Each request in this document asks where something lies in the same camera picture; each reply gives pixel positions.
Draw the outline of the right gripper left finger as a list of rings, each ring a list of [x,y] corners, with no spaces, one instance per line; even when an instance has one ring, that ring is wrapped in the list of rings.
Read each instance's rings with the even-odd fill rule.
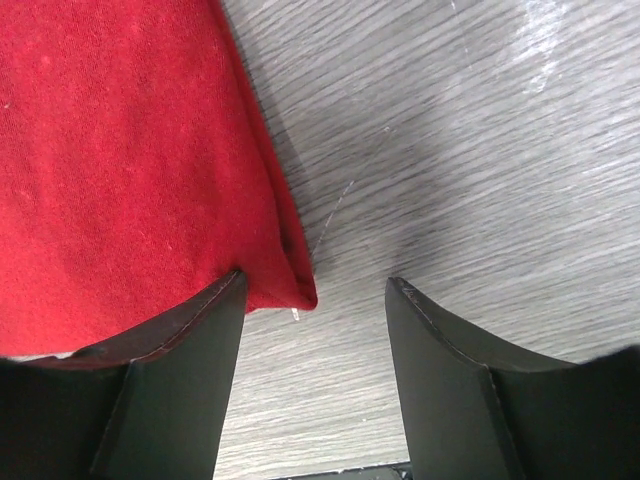
[[[245,318],[233,272],[65,358],[1,363],[5,479],[209,479]]]

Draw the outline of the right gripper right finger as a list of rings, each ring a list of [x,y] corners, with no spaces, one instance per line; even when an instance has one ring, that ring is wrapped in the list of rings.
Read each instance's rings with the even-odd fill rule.
[[[635,479],[639,349],[574,364],[514,345],[406,280],[385,310],[417,479]]]

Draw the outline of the red t-shirt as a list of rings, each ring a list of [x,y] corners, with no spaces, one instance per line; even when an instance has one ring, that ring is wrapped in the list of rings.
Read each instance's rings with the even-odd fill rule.
[[[1,5],[1,352],[76,351],[238,270],[318,302],[218,1]]]

